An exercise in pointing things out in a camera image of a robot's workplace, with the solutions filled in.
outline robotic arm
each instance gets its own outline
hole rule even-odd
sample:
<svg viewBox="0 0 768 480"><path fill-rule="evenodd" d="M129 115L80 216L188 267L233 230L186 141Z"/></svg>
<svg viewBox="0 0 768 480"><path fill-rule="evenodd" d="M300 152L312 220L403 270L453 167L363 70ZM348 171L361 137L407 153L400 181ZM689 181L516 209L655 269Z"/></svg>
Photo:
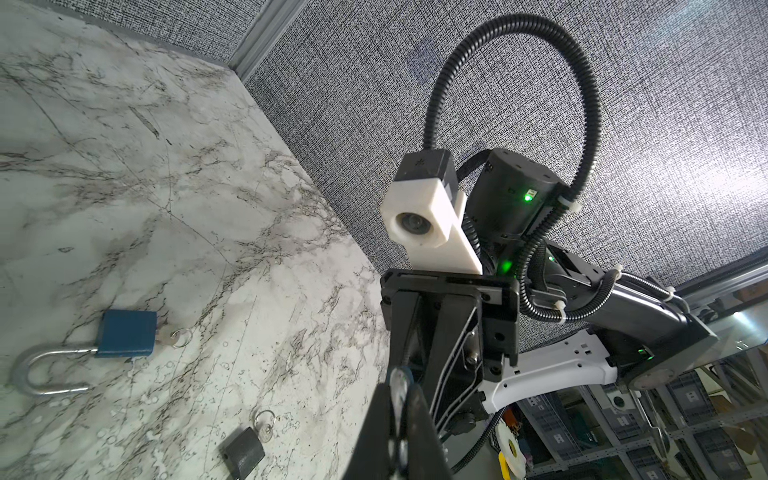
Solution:
<svg viewBox="0 0 768 480"><path fill-rule="evenodd" d="M570 184L504 148L479 152L457 171L451 152L434 146L460 67L494 38L518 33L554 46L577 79L585 136ZM381 205L390 238L405 247L414 270L392 269L381 279L389 375L373 396L345 478L450 478L438 434L465 432L490 415L493 425L513 402L570 386L654 389L717 342L674 290L618 265L603 270L547 241L568 211L580 210L599 137L586 55L555 23L505 15L453 51L429 100L423 148L404 156ZM467 198L458 183L480 167ZM520 314L591 326L521 354ZM637 407L645 412L642 402ZM657 443L664 449L662 433Z"/></svg>

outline white marble tabletop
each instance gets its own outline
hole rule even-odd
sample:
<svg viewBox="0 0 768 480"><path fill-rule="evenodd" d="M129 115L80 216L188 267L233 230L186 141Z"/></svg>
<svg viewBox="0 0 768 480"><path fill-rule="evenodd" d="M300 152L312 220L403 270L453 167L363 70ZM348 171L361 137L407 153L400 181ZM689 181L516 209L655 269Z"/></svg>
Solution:
<svg viewBox="0 0 768 480"><path fill-rule="evenodd" d="M106 309L191 343L41 362L77 396L0 392L0 477L338 478L385 368L378 275L232 71L0 0L2 363L92 343Z"/></svg>

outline zip tie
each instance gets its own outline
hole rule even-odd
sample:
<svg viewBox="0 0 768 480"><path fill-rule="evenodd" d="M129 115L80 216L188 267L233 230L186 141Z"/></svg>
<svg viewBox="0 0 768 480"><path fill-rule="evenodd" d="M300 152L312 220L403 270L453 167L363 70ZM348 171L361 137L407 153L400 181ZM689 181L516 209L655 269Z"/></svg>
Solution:
<svg viewBox="0 0 768 480"><path fill-rule="evenodd" d="M669 292L670 295L667 298L664 299L664 302L669 302L670 300L672 300L674 298L674 293L675 293L674 287L673 286L668 286L667 287L667 292Z"/></svg>
<svg viewBox="0 0 768 480"><path fill-rule="evenodd" d="M560 321L558 323L565 323L565 319L568 318L568 315L565 314L565 302L558 300L554 303L554 307L558 312L560 312Z"/></svg>
<svg viewBox="0 0 768 480"><path fill-rule="evenodd" d="M581 211L581 204L578 203L576 200L570 201L561 195L560 197L558 197L558 202L565 205L566 208L568 208L570 211L572 211L575 214Z"/></svg>

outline blue padlock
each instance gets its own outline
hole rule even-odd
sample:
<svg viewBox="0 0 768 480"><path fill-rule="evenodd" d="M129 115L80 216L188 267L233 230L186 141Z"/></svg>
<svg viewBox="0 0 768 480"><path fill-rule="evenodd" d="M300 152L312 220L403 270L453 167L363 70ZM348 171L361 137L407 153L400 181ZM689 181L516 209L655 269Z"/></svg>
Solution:
<svg viewBox="0 0 768 480"><path fill-rule="evenodd" d="M87 383L76 385L33 385L29 369L38 360L56 355L94 353L101 357L148 356L154 349L157 312L107 310L101 321L97 346L36 346L23 352L14 364L12 381L21 392L33 396L49 396L86 392Z"/></svg>

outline gray fabric wall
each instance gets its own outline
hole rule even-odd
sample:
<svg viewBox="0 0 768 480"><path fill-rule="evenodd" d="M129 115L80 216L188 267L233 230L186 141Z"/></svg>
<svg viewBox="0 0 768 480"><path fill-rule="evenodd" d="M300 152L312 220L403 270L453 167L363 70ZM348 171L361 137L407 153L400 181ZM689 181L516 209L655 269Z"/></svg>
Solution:
<svg viewBox="0 0 768 480"><path fill-rule="evenodd" d="M51 0L226 63L266 0Z"/></svg>
<svg viewBox="0 0 768 480"><path fill-rule="evenodd" d="M481 22L509 12L561 23L588 52L604 105L584 210L553 240L673 285L768 243L764 1L314 2L247 88L379 271L406 264L378 206L403 154L420 147L442 62ZM482 50L443 118L438 145L457 158L504 146L572 178L581 105L542 41L517 36ZM524 328L525 349L566 333Z"/></svg>

